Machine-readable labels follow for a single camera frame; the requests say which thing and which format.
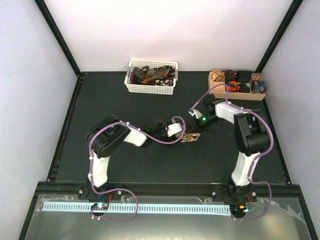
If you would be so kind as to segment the paisley patterned necktie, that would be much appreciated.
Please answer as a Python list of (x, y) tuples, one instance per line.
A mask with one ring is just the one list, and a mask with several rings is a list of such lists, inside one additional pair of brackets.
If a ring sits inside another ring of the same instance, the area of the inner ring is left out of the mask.
[(195, 132), (195, 133), (184, 133), (182, 138), (180, 139), (181, 143), (189, 143), (189, 142), (195, 142), (199, 139), (201, 136), (201, 133)]

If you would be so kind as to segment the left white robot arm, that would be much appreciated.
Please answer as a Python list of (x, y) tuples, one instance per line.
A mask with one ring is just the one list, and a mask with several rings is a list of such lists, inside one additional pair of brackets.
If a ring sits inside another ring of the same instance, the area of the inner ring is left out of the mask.
[(153, 142), (173, 145), (180, 142), (186, 132), (186, 123), (180, 116), (171, 118), (171, 123), (157, 122), (154, 127), (139, 128), (110, 115), (98, 123), (88, 134), (90, 167), (88, 180), (92, 183), (89, 193), (97, 200), (108, 192), (108, 165), (111, 155), (122, 143), (147, 148)]

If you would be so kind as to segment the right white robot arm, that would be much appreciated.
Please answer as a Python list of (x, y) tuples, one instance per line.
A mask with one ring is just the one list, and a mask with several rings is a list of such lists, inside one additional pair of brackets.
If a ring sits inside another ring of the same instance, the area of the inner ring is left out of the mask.
[(207, 112), (196, 110), (195, 103), (189, 110), (198, 128), (204, 129), (210, 121), (224, 119), (234, 125), (235, 144), (239, 151), (236, 166), (231, 174), (232, 186), (228, 198), (240, 201), (245, 195), (244, 186), (252, 183), (252, 176), (259, 159), (267, 155), (274, 145), (272, 131), (260, 109), (247, 109), (231, 101), (219, 100), (207, 104)]

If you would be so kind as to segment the pile of ties in basket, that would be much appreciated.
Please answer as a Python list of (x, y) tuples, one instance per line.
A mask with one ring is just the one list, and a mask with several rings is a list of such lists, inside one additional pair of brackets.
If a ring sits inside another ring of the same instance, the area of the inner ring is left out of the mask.
[(135, 67), (129, 80), (134, 85), (172, 87), (175, 76), (175, 69), (169, 65), (157, 68), (144, 66)]

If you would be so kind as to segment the wooden compartment tray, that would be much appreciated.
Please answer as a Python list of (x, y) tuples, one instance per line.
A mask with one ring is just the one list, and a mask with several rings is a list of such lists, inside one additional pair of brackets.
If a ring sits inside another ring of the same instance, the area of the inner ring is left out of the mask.
[(252, 93), (250, 89), (250, 93), (240, 93), (240, 92), (226, 92), (226, 89), (223, 85), (223, 82), (216, 82), (210, 80), (210, 73), (208, 75), (208, 89), (210, 90), (210, 94), (213, 94), (217, 99), (224, 99), (227, 97), (232, 100), (251, 100), (251, 101), (262, 101), (266, 94), (260, 93)]

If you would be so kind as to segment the black rolled tie front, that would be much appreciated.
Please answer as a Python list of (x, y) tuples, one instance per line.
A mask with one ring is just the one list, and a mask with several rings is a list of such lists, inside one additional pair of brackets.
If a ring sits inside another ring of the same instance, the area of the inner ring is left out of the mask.
[(251, 88), (247, 86), (246, 83), (239, 83), (237, 88), (239, 93), (250, 93)]

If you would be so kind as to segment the black rolled tie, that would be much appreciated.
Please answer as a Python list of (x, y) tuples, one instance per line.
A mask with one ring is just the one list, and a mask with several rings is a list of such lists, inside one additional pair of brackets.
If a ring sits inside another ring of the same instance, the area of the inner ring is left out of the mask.
[(237, 88), (239, 93), (250, 93), (251, 88), (247, 86), (246, 83), (239, 83)]
[(239, 70), (236, 74), (239, 83), (250, 83), (252, 80), (252, 71), (250, 70)]

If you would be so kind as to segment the dark red rolled tie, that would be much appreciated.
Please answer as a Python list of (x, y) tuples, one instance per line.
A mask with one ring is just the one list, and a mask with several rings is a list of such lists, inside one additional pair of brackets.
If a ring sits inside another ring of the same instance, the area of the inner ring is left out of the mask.
[(232, 81), (237, 82), (238, 76), (233, 70), (228, 69), (224, 71), (224, 79), (225, 79), (225, 82), (232, 82)]

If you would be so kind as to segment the blue patterned rolled tie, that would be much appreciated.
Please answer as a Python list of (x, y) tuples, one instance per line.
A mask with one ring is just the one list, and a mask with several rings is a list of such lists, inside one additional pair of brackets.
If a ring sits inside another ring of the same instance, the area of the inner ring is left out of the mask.
[(250, 88), (253, 94), (265, 94), (267, 91), (267, 83), (265, 81), (253, 80), (250, 83)]

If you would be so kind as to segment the brown patterned rolled tie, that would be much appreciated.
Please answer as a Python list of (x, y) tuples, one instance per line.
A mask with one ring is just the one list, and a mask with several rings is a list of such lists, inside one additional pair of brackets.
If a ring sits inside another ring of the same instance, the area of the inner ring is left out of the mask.
[(251, 74), (252, 81), (263, 81), (263, 75), (261, 73), (253, 72)]

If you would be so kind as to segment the clear acrylic sheet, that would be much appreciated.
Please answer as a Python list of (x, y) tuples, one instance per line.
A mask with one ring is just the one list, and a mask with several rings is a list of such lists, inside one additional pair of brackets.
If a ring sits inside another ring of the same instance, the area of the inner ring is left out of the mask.
[[(42, 211), (45, 202), (102, 203), (75, 195), (41, 195), (20, 234), (22, 240), (310, 240), (297, 198), (259, 198), (244, 219), (202, 214)], [(199, 197), (123, 197), (120, 204), (226, 205)]]

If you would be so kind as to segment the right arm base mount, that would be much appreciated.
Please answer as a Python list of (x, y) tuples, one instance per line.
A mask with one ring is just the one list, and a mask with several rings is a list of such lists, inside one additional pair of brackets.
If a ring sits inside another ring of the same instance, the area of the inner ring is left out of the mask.
[(257, 197), (253, 196), (253, 192), (252, 184), (235, 187), (228, 184), (218, 184), (211, 187), (212, 200), (224, 203), (255, 203)]

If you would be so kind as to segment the right black frame post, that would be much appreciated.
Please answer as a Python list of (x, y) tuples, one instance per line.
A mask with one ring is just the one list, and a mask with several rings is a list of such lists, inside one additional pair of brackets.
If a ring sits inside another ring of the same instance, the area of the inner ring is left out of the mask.
[(303, 0), (293, 0), (291, 2), (257, 68), (255, 69), (255, 73), (262, 73), (303, 2)]

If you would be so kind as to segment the black frame post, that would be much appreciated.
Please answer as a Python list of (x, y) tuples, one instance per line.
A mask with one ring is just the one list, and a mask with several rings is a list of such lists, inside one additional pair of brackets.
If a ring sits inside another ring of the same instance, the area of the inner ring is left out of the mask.
[(46, 2), (44, 0), (34, 0), (36, 6), (38, 7), (40, 13), (42, 14), (44, 20), (46, 21), (48, 27), (50, 28), (53, 36), (55, 37), (58, 45), (60, 46), (65, 58), (67, 59), (69, 65), (71, 66), (73, 72), (76, 76), (81, 74), (81, 70), (78, 67), (75, 58), (73, 57), (70, 48), (68, 47), (54, 17), (52, 16)]
[(291, 2), (257, 68), (255, 69), (255, 73), (262, 73), (303, 2), (303, 0), (293, 0)]

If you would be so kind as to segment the left black frame post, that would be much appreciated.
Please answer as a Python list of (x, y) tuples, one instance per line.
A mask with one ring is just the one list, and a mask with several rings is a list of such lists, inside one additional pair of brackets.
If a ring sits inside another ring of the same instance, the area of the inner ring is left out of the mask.
[(44, 20), (46, 21), (48, 27), (50, 28), (53, 36), (55, 37), (58, 45), (60, 46), (65, 58), (67, 59), (69, 65), (71, 66), (73, 72), (76, 76), (81, 74), (81, 70), (78, 67), (75, 58), (73, 57), (70, 48), (68, 47), (54, 17), (52, 16), (46, 2), (44, 0), (34, 0), (36, 6), (38, 7), (40, 13), (42, 14)]

